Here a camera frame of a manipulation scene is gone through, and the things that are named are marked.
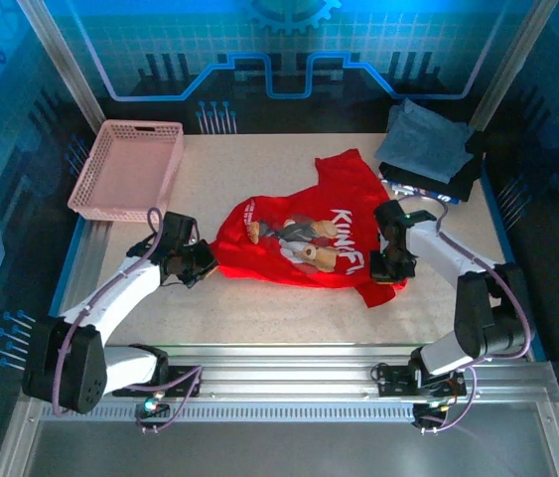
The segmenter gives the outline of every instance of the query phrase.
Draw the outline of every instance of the speckled tabletop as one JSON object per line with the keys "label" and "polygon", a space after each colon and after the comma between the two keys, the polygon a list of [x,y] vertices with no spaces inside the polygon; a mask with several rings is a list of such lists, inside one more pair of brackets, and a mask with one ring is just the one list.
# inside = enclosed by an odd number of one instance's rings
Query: speckled tabletop
{"label": "speckled tabletop", "polygon": [[[286,196],[315,185],[316,157],[358,148],[376,171],[373,153],[383,137],[186,136],[169,210],[195,217],[203,239],[211,241],[230,211],[248,197]],[[440,206],[420,200],[407,201],[404,209],[440,212]],[[467,203],[450,208],[443,227],[477,252],[502,260],[479,183]],[[111,275],[126,250],[148,232],[146,225],[114,224],[99,281]],[[396,298],[371,309],[353,289],[231,280],[216,272],[191,290],[159,288],[120,324],[109,344],[426,343],[453,329],[455,299],[455,290],[422,260],[416,278]]]}

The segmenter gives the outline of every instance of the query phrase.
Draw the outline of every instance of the red t-shirt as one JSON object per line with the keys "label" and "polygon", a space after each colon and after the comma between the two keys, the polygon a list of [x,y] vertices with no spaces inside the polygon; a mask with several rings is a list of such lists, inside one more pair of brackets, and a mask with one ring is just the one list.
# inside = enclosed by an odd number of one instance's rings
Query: red t-shirt
{"label": "red t-shirt", "polygon": [[380,247],[374,209],[389,200],[356,149],[316,159],[319,184],[289,197],[252,197],[223,223],[211,249],[232,278],[290,285],[354,287],[369,307],[404,285],[369,277]]}

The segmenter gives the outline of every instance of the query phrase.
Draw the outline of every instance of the blue pin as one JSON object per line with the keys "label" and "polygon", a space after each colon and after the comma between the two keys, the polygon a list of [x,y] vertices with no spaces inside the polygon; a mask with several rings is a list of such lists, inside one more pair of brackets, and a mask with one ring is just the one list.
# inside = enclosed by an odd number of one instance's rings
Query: blue pin
{"label": "blue pin", "polygon": [[78,149],[80,149],[80,152],[82,152],[84,158],[86,159],[89,153],[84,149],[83,145],[81,144],[81,142],[84,143],[84,141],[82,140],[79,141],[75,134],[71,135],[71,140],[76,143],[76,146],[78,146]]}
{"label": "blue pin", "polygon": [[74,163],[78,166],[84,166],[84,160],[87,158],[87,156],[80,157],[80,155],[76,152],[71,144],[68,144],[68,149],[71,151]]}
{"label": "blue pin", "polygon": [[207,112],[207,116],[209,117],[210,134],[215,134],[215,129],[214,126],[212,125],[212,111]]}
{"label": "blue pin", "polygon": [[233,134],[237,134],[237,113],[235,111],[230,112],[230,117],[232,118],[232,132]]}
{"label": "blue pin", "polygon": [[228,133],[232,133],[232,129],[230,128],[230,114],[228,114],[228,101],[222,101],[221,105],[226,111],[226,124],[228,125]]}
{"label": "blue pin", "polygon": [[8,351],[18,351],[19,353],[23,353],[24,355],[28,354],[27,350],[24,350],[23,348],[19,348],[18,346],[14,346],[14,344],[11,341],[8,341],[5,344],[5,349]]}
{"label": "blue pin", "polygon": [[207,111],[204,109],[204,106],[206,106],[207,104],[203,101],[199,101],[198,104],[200,105],[200,108],[202,109],[202,118],[204,120],[204,126],[205,126],[205,129],[207,131],[207,134],[209,134],[209,123],[207,122]]}
{"label": "blue pin", "polygon": [[86,152],[87,157],[89,157],[89,148],[84,144],[84,139],[80,139],[78,145]]}
{"label": "blue pin", "polygon": [[1,368],[10,367],[10,368],[14,368],[15,370],[25,371],[25,368],[23,368],[22,366],[19,366],[19,365],[15,365],[15,364],[13,364],[13,363],[10,363],[10,362],[9,362],[8,360],[6,360],[5,358],[1,358],[1,360],[0,360],[0,365],[1,365]]}
{"label": "blue pin", "polygon": [[11,340],[16,341],[17,343],[21,343],[22,345],[28,346],[28,342],[22,340],[21,338],[17,338],[16,336],[10,335],[9,333],[6,333],[5,330],[3,328],[0,328],[0,338],[1,337],[6,337],[6,338],[10,338]]}
{"label": "blue pin", "polygon": [[18,325],[12,325],[12,333],[15,335],[23,335],[26,338],[30,338],[30,333],[26,333],[25,331],[21,330]]}
{"label": "blue pin", "polygon": [[525,194],[526,191],[528,191],[528,186],[522,187],[520,191],[517,191],[515,193],[515,195],[513,195],[512,197],[507,197],[506,202],[499,206],[499,210],[504,215],[504,218],[506,218],[506,214],[508,213],[510,206],[512,206],[514,202],[521,197],[522,194]]}
{"label": "blue pin", "polygon": [[202,123],[202,113],[196,111],[196,116],[198,117],[198,123],[200,124],[200,131],[202,132],[202,134],[206,134],[206,132],[204,131],[204,124]]}
{"label": "blue pin", "polygon": [[517,179],[515,179],[514,177],[511,177],[508,180],[508,182],[506,183],[506,185],[503,187],[503,189],[501,191],[499,191],[499,194],[497,194],[497,198],[500,199],[504,194],[506,194],[508,191],[510,191],[510,189],[515,184],[515,182],[517,182]]}
{"label": "blue pin", "polygon": [[15,323],[18,323],[19,325],[23,326],[24,328],[27,329],[32,329],[32,327],[30,325],[28,325],[27,323],[24,323],[21,320],[17,320],[14,316],[12,316],[10,313],[8,313],[7,311],[5,313],[3,313],[3,319],[5,321],[14,321]]}
{"label": "blue pin", "polygon": [[[211,101],[212,113],[214,114],[215,122],[217,122],[217,101]],[[219,123],[217,123],[217,133],[219,133]]]}
{"label": "blue pin", "polygon": [[7,352],[5,352],[1,349],[0,349],[0,355],[7,356],[8,358],[12,358],[13,360],[19,360],[19,361],[22,361],[22,362],[25,363],[25,360],[23,358],[21,358],[20,356],[13,355],[12,353],[7,353]]}
{"label": "blue pin", "polygon": [[73,163],[73,161],[70,159],[70,155],[67,154],[67,152],[63,155],[63,158],[68,161],[68,163],[77,170],[76,165]]}
{"label": "blue pin", "polygon": [[219,112],[219,120],[221,121],[221,132],[223,134],[225,134],[226,133],[226,124],[223,121],[223,117],[224,117],[224,112],[220,111]]}

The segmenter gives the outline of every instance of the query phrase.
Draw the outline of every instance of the cable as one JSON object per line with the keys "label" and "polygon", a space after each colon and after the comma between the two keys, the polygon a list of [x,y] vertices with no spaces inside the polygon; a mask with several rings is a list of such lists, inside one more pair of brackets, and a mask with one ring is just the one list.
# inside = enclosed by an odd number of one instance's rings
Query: cable
{"label": "cable", "polygon": [[510,301],[510,304],[515,309],[515,313],[517,314],[517,318],[519,319],[519,321],[521,323],[521,326],[524,329],[524,344],[522,345],[520,350],[515,352],[515,353],[506,354],[506,355],[495,354],[493,356],[495,358],[503,358],[503,359],[509,359],[509,360],[523,357],[526,353],[528,353],[528,349],[530,348],[530,341],[532,340],[532,333],[530,331],[530,325],[528,324],[528,319],[526,318],[526,313],[524,312],[524,309],[522,308],[521,304],[519,303],[519,300],[517,300],[517,297],[512,292],[512,290],[510,289],[508,284],[502,279],[501,276],[499,276],[497,274],[497,272],[495,270],[492,269],[492,267],[490,265],[488,265],[484,261],[480,260],[477,256],[470,253],[466,248],[459,245],[454,240],[450,239],[445,233],[441,232],[442,221],[447,216],[447,213],[449,212],[449,209],[447,208],[447,205],[443,201],[440,201],[440,200],[436,199],[435,197],[418,195],[418,196],[405,196],[405,197],[401,198],[398,202],[405,201],[405,200],[408,200],[408,199],[414,199],[414,198],[417,198],[417,197],[419,197],[421,199],[432,200],[432,201],[437,202],[438,204],[440,204],[442,206],[443,213],[440,216],[440,218],[438,219],[438,221],[436,222],[436,233],[438,234],[438,237],[440,239],[442,239],[442,241],[444,241],[446,244],[448,244],[451,248],[458,251],[464,257],[469,259],[472,263],[475,263],[476,265],[483,268],[493,278],[493,280],[495,280],[497,285],[499,285],[499,287],[502,289],[502,291],[506,294],[506,297]]}
{"label": "cable", "polygon": [[476,391],[478,390],[478,374],[476,373],[476,369],[473,366],[468,367],[467,370],[471,371],[471,375],[473,376],[474,379],[473,384],[471,386],[471,394],[469,396],[469,400],[467,401],[467,405],[465,405],[465,408],[463,409],[462,413],[458,417],[456,417],[455,420],[449,422],[448,424],[446,424],[443,421],[443,424],[439,428],[434,429],[432,432],[444,432],[445,430],[451,429],[458,422],[460,422],[465,417],[465,415],[467,415],[467,412],[469,412],[471,406],[474,405],[474,399],[476,398]]}
{"label": "cable", "polygon": [[[474,254],[469,252],[463,246],[459,245],[456,241],[449,238],[445,233],[441,232],[442,221],[444,220],[444,218],[447,216],[447,214],[449,212],[449,208],[447,207],[447,205],[444,202],[436,199],[435,197],[430,197],[430,196],[425,196],[425,195],[406,196],[406,197],[403,197],[402,199],[400,199],[399,202],[404,201],[404,200],[408,200],[408,199],[413,199],[415,197],[430,199],[430,200],[432,200],[434,202],[437,202],[438,204],[441,205],[441,207],[443,208],[443,213],[436,222],[436,234],[438,235],[438,237],[444,243],[446,243],[451,248],[453,248],[454,250],[459,252],[462,256],[466,257],[472,263],[475,263],[476,265],[480,266],[484,271],[486,271],[493,278],[493,280],[495,280],[497,285],[499,285],[499,287],[505,293],[505,295],[508,298],[508,300],[510,301],[511,305],[515,309],[515,313],[517,314],[517,318],[519,319],[519,321],[521,323],[521,326],[524,330],[524,343],[523,343],[523,345],[521,346],[519,351],[517,351],[515,353],[510,353],[510,354],[505,354],[505,355],[503,355],[503,354],[493,354],[491,356],[496,357],[496,358],[503,358],[503,359],[518,359],[518,358],[523,357],[526,353],[528,353],[528,349],[530,348],[530,341],[532,339],[532,333],[530,331],[530,325],[528,324],[528,319],[526,318],[526,313],[524,312],[524,309],[522,308],[522,306],[519,303],[519,300],[517,299],[515,294],[512,292],[512,290],[510,289],[508,284],[503,280],[503,278],[501,276],[499,276],[497,274],[497,272],[490,265],[488,265],[483,260],[479,259],[477,256],[475,256]],[[479,358],[473,360],[472,362],[470,362],[465,367],[465,369],[471,370],[471,373],[473,374],[473,377],[474,377],[473,388],[472,388],[472,391],[471,391],[471,397],[467,401],[467,404],[466,404],[464,410],[462,411],[462,413],[451,423],[445,424],[444,421],[443,421],[443,425],[440,428],[435,429],[436,432],[442,432],[444,430],[450,429],[451,427],[454,427],[469,412],[469,410],[471,409],[471,406],[474,403],[476,388],[478,386],[478,377],[476,375],[476,370],[475,370],[474,366],[483,362],[486,358],[487,357],[479,357]]]}
{"label": "cable", "polygon": [[[153,223],[151,222],[151,214],[155,213],[158,217],[158,229],[155,231]],[[91,308],[98,302],[98,300],[107,292],[109,291],[116,283],[126,277],[129,273],[133,270],[144,264],[145,261],[149,259],[152,253],[155,251],[158,243],[160,243],[160,238],[162,237],[163,231],[163,220],[162,220],[162,213],[155,207],[152,207],[147,212],[147,223],[152,231],[155,232],[155,237],[153,239],[153,244],[151,247],[142,255],[135,263],[129,265],[126,269],[122,272],[117,273],[111,280],[105,283],[96,293],[91,297],[91,299],[87,302],[87,304],[82,308],[78,316],[71,324],[70,328],[68,329],[68,333],[66,334],[65,338],[63,339],[63,343],[61,344],[61,348],[59,349],[59,356],[57,359],[57,366],[54,371],[54,382],[52,385],[52,410],[54,411],[55,415],[65,415],[68,412],[62,412],[61,406],[59,404],[59,395],[61,391],[61,379],[63,377],[63,366],[65,365],[65,359],[68,355],[68,349],[70,348],[71,339],[73,338],[73,334],[75,333],[80,323],[89,315]]]}
{"label": "cable", "polygon": [[517,318],[521,322],[521,326],[524,329],[524,344],[521,346],[520,350],[515,352],[515,353],[510,353],[510,354],[506,354],[506,355],[495,354],[493,356],[496,357],[496,358],[504,358],[504,359],[509,359],[509,360],[521,358],[522,356],[524,356],[526,353],[528,353],[528,349],[530,348],[530,341],[532,339],[532,334],[531,334],[531,331],[530,331],[530,325],[528,324],[528,319],[526,318],[526,313],[524,312],[524,309],[522,308],[521,304],[519,303],[519,300],[517,300],[517,297],[512,292],[512,290],[510,289],[508,284],[487,263],[485,263],[484,261],[477,258],[475,255],[470,253],[466,248],[464,248],[463,246],[460,246],[458,243],[451,240],[449,237],[447,237],[442,232],[438,232],[438,236],[440,237],[440,239],[442,239],[444,242],[446,242],[448,245],[450,245],[453,249],[457,250],[463,256],[468,258],[471,262],[475,263],[476,265],[479,265],[490,276],[492,276],[493,279],[495,280],[495,282],[499,285],[499,287],[502,289],[502,291],[506,294],[506,296],[508,297],[508,300],[510,301],[511,305],[513,305],[513,308],[515,309],[515,312],[517,313]]}
{"label": "cable", "polygon": [[453,380],[447,380],[447,383],[451,386],[451,389],[454,390],[454,403],[451,405],[456,405],[458,403],[458,386]]}
{"label": "cable", "polygon": [[136,425],[142,429],[143,433],[149,432],[149,433],[157,434],[159,431],[166,429],[167,427],[169,427],[170,425],[172,425],[176,421],[176,419],[178,418],[178,416],[182,412],[182,409],[184,408],[184,406],[187,404],[187,401],[191,397],[191,394],[193,393],[193,389],[195,388],[195,386],[200,381],[200,374],[201,373],[202,373],[202,366],[195,366],[188,373],[180,376],[176,380],[173,380],[169,383],[166,383],[165,385],[160,385],[160,386],[140,386],[140,385],[127,386],[128,390],[134,390],[134,391],[153,391],[153,392],[155,392],[155,391],[165,391],[165,390],[167,390],[169,388],[172,388],[173,386],[176,386],[179,383],[187,380],[191,376],[193,376],[193,382],[189,386],[189,390],[187,391],[186,395],[184,396],[184,399],[182,400],[182,402],[180,403],[180,406],[176,409],[175,412],[173,412],[173,414],[171,415],[169,420],[167,420],[166,422],[164,422],[162,424],[151,424],[149,426],[145,423],[144,420],[140,419],[139,417],[136,418]]}

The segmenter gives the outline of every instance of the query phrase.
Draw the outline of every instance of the robotic arm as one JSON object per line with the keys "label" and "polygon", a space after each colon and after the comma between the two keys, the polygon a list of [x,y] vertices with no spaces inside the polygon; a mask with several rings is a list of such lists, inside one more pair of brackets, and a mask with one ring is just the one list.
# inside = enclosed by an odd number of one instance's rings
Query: robotic arm
{"label": "robotic arm", "polygon": [[87,413],[107,393],[136,383],[159,386],[168,381],[168,357],[162,350],[148,346],[105,348],[120,322],[171,275],[191,288],[217,266],[207,242],[197,237],[195,219],[167,213],[161,227],[159,243],[137,267],[132,265],[150,249],[149,242],[155,234],[129,249],[118,269],[122,279],[100,296],[95,307],[88,310],[91,299],[113,277],[59,319],[37,320],[23,376],[26,395],[52,400],[59,348],[83,309],[89,314],[79,323],[70,342],[60,383],[61,406]]}
{"label": "robotic arm", "polygon": [[[476,255],[441,231],[441,221],[426,211],[406,214],[398,201],[389,201],[374,215],[381,236],[381,250],[370,254],[374,280],[399,283],[415,276],[419,257],[457,290],[454,331],[415,350],[406,369],[378,368],[381,396],[446,398],[454,395],[447,384],[464,382],[457,370],[491,356],[523,356],[530,342],[530,310],[519,267]],[[515,348],[520,351],[511,354]],[[456,395],[465,391],[456,388]]]}
{"label": "robotic arm", "polygon": [[[457,290],[453,332],[415,350],[406,367],[374,367],[372,377],[380,396],[421,396],[427,401],[463,396],[466,389],[459,369],[516,347],[525,352],[530,341],[528,323],[517,316],[521,307],[517,310],[514,305],[518,300],[526,307],[527,295],[517,266],[475,257],[441,232],[440,221],[437,224],[426,211],[405,214],[397,201],[389,201],[374,214],[382,237],[381,250],[370,255],[375,281],[397,283],[413,277],[420,257]],[[171,275],[191,288],[217,267],[209,245],[197,236],[195,219],[167,213],[162,222],[153,250],[149,242],[156,234],[129,249],[118,271],[122,278],[112,277],[59,319],[37,320],[23,377],[26,395],[52,401],[53,393],[58,394],[60,406],[87,413],[107,393],[135,384],[162,388],[170,381],[168,356],[162,350],[139,345],[105,347],[113,330],[140,300]],[[498,278],[507,288],[498,285]],[[492,306],[489,297],[499,304]],[[83,310],[88,314],[81,319]],[[73,335],[57,388],[55,376],[63,358],[60,348],[70,328]]]}

